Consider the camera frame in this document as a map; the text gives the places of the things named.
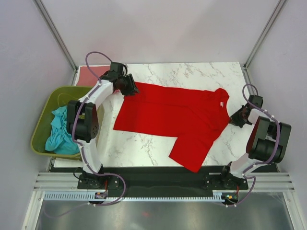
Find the red t shirt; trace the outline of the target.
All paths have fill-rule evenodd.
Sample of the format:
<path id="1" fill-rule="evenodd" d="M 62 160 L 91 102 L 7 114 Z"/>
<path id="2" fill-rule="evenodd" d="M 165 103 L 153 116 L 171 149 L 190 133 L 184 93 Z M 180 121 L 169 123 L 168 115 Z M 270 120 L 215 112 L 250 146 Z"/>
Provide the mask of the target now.
<path id="1" fill-rule="evenodd" d="M 114 129 L 176 138 L 169 158 L 198 172 L 230 120 L 227 91 L 136 86 L 140 92 L 124 98 Z"/>

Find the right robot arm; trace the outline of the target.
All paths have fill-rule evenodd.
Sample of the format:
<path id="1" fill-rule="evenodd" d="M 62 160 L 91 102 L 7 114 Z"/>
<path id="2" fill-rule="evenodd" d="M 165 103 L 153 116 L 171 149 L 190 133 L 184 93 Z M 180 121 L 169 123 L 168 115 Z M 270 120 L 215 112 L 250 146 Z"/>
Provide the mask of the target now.
<path id="1" fill-rule="evenodd" d="M 242 128 L 248 124 L 254 127 L 246 145 L 246 153 L 223 167 L 219 181 L 224 188 L 241 186 L 257 168 L 280 163 L 284 158 L 291 126 L 276 121 L 262 110 L 262 104 L 262 97 L 251 95 L 247 104 L 230 117 L 229 123 L 234 126 Z"/>

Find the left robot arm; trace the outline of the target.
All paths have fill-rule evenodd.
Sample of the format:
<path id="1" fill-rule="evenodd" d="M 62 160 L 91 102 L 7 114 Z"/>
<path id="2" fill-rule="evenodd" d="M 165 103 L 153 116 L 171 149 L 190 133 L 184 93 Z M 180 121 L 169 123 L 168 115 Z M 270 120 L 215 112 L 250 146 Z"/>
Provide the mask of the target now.
<path id="1" fill-rule="evenodd" d="M 97 78 L 95 86 L 85 96 L 71 100 L 67 105 L 67 132 L 80 150 L 83 170 L 91 174 L 88 182 L 94 188 L 101 188 L 105 184 L 96 147 L 99 131 L 97 109 L 115 91 L 120 91 L 124 96 L 139 92 L 133 76 L 128 74 L 127 66 L 111 62 L 110 69 Z"/>

